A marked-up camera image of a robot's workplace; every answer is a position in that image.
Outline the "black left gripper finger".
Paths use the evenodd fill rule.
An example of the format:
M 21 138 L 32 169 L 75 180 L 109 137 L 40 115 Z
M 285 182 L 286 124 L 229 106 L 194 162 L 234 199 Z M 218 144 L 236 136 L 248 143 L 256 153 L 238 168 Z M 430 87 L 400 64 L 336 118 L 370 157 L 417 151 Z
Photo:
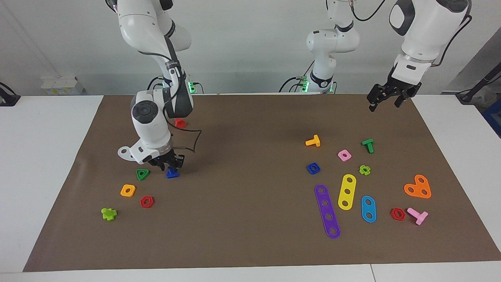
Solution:
M 416 95 L 416 89 L 407 89 L 404 91 L 401 91 L 400 95 L 396 98 L 394 105 L 399 108 L 401 107 L 402 103 L 409 98 L 413 98 Z
M 375 84 L 367 95 L 369 110 L 374 112 L 378 105 L 389 99 L 392 94 L 392 87 L 388 85 Z

